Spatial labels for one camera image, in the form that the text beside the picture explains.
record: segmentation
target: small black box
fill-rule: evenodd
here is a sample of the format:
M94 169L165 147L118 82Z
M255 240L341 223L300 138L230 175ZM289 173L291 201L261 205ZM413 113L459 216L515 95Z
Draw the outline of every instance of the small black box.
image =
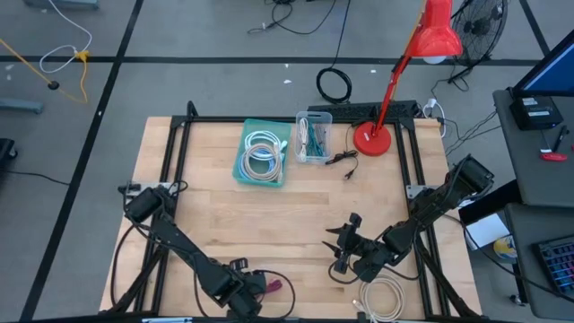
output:
M552 98L546 96L516 98L510 111L520 130L550 129L564 120Z

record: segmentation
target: red object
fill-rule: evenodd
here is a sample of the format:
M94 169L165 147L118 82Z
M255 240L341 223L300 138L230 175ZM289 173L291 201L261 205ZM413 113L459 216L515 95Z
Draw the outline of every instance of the red object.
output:
M427 1L419 27L409 41L403 56L399 58L393 68L387 93L381 104L381 113L377 125L374 127L371 126L371 123L367 123L367 126L361 125L354 133L353 142L359 152L368 156L380 156L390 147L390 134L383 127L383 121L385 120L388 104L391 101L398 78L412 57L452 56L462 53L463 48L460 39L450 28L451 12L452 0ZM364 138L366 127L371 128L369 140Z
M374 136L374 129L374 123L365 122L355 130L355 135L352 137L355 147L367 156L380 156L391 146L391 134L388 130L383 127L378 131L378 135Z
M547 162L564 162L568 156L563 153L541 153L540 158Z

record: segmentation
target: coiled black cable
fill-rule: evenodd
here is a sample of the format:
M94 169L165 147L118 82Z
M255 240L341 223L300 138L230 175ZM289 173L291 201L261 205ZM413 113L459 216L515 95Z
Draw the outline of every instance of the coiled black cable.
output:
M319 94L321 94L323 99L325 99L325 100L327 100L333 104L341 104L341 103L348 102L349 99L351 98L351 93L352 93L352 83L351 83L351 78L349 77L349 75L347 75L345 72L343 72L341 70L333 68L337 62L337 58L339 57L339 50L341 49L341 40L343 40L344 27L347 24L347 15L349 14L349 7L350 6L351 6L351 0L347 0L347 8L344 12L343 27L341 28L341 35L339 36L339 44L337 45L337 52L335 54L335 60L333 60L333 64L331 64L328 68L324 68L324 69L320 70L319 73L317 74L317 79L316 79L317 90L319 91ZM321 78L323 77L323 74L325 74L327 72L331 72L331 73L334 73L335 75L338 75L343 80L345 85L347 86L347 92L343 97L334 98L334 97L331 97L328 94L326 94L325 91L323 91L323 87L321 86Z

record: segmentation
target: gray equipment stand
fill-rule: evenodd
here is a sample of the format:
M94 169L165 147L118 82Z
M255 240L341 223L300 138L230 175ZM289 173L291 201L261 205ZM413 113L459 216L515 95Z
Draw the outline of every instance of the gray equipment stand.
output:
M48 0L23 0L26 5L54 9ZM52 0L58 9L100 9L100 0Z
M18 111L29 111L36 114L42 113L44 105L40 102L0 98L0 109L13 109Z

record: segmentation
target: red lamp shade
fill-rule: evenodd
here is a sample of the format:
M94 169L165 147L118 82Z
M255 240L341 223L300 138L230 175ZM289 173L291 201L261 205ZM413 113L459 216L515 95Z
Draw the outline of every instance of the red lamp shade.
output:
M452 0L428 0L421 25L414 33L406 55L409 57L441 57L460 55L462 44L450 28Z

